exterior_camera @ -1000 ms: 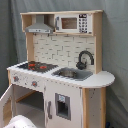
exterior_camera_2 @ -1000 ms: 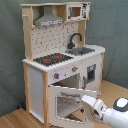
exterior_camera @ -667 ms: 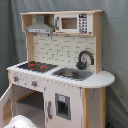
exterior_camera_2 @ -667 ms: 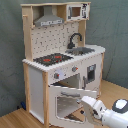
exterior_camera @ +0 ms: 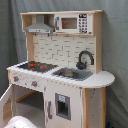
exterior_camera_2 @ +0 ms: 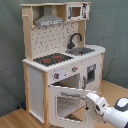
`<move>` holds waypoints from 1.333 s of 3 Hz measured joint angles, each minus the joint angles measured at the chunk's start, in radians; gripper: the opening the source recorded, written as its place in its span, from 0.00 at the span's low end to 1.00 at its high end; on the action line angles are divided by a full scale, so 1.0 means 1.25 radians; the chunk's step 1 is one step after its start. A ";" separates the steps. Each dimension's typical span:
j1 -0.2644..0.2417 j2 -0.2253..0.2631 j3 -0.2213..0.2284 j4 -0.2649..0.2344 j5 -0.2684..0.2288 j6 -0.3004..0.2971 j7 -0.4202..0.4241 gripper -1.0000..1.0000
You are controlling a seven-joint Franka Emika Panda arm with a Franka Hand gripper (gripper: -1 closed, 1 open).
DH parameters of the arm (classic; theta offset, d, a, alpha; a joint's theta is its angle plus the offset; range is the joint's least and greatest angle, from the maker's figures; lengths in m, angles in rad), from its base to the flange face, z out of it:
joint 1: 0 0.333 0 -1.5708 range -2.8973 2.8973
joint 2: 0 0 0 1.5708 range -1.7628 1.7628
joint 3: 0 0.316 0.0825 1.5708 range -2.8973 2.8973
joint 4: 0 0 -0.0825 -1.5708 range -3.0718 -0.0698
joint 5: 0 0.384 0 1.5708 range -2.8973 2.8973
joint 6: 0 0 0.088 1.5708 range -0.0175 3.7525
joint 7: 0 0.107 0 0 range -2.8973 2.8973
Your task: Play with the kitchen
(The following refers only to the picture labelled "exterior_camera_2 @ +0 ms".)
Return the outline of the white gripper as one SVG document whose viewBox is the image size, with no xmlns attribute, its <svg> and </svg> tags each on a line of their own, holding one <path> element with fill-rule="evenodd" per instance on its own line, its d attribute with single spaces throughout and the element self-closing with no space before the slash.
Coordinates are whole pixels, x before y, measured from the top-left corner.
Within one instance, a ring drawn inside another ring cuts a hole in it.
<svg viewBox="0 0 128 128">
<path fill-rule="evenodd" d="M 109 107 L 107 100 L 104 97 L 89 92 L 86 95 L 87 107 L 93 120 L 104 123 L 103 115 Z"/>
</svg>

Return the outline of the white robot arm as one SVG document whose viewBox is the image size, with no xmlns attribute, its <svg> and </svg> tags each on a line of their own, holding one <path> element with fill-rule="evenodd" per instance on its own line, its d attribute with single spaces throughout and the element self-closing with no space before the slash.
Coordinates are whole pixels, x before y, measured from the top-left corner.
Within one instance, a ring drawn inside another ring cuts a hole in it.
<svg viewBox="0 0 128 128">
<path fill-rule="evenodd" d="M 98 122 L 110 123 L 115 128 L 128 128 L 128 98 L 120 98 L 111 107 L 104 97 L 89 92 L 86 95 L 91 117 Z"/>
</svg>

